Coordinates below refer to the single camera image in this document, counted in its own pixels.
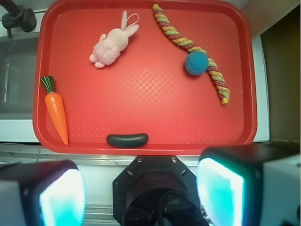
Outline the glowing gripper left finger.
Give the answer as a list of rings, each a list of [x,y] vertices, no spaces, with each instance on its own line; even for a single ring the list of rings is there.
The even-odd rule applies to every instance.
[[[80,226],[86,186],[70,160],[0,166],[2,226]]]

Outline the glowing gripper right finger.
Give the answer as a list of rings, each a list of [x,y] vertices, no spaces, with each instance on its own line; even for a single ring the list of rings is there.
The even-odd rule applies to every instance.
[[[205,149],[197,166],[201,205],[215,226],[298,226],[301,152],[269,144]]]

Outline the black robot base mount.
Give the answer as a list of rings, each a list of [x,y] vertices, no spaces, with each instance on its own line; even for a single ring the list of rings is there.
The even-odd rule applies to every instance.
[[[175,156],[137,156],[113,181],[122,226],[206,226],[196,176]]]

